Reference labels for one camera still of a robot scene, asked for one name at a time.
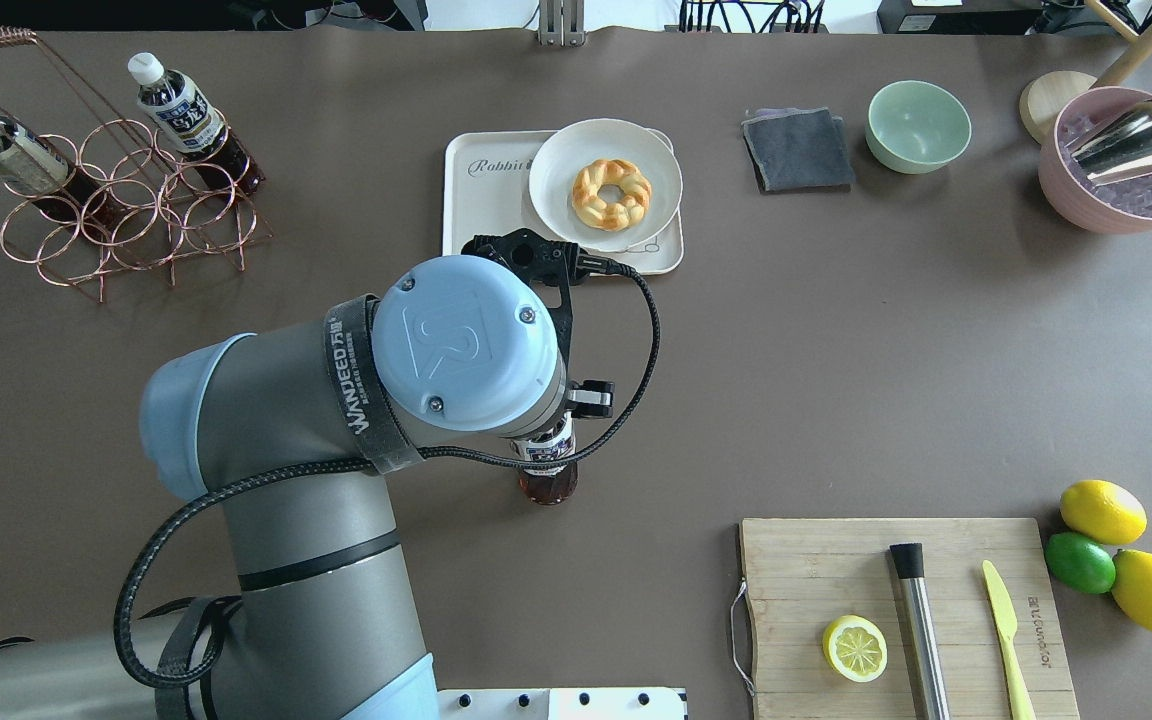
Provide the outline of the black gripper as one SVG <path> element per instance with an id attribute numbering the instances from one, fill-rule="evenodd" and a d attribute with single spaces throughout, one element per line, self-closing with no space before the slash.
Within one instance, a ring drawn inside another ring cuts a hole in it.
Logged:
<path id="1" fill-rule="evenodd" d="M 564 410 L 573 419 L 609 419 L 614 409 L 612 381 L 571 381 L 566 391 Z"/>

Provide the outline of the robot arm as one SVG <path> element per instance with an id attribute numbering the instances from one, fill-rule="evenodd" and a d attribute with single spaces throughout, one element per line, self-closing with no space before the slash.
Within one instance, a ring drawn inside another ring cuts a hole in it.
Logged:
<path id="1" fill-rule="evenodd" d="M 184 505 L 132 562 L 111 639 L 0 641 L 0 719 L 435 719 L 387 475 L 461 457 L 570 492 L 573 285 L 635 270 L 500 241 L 320 323 L 162 366 L 141 434 Z"/>

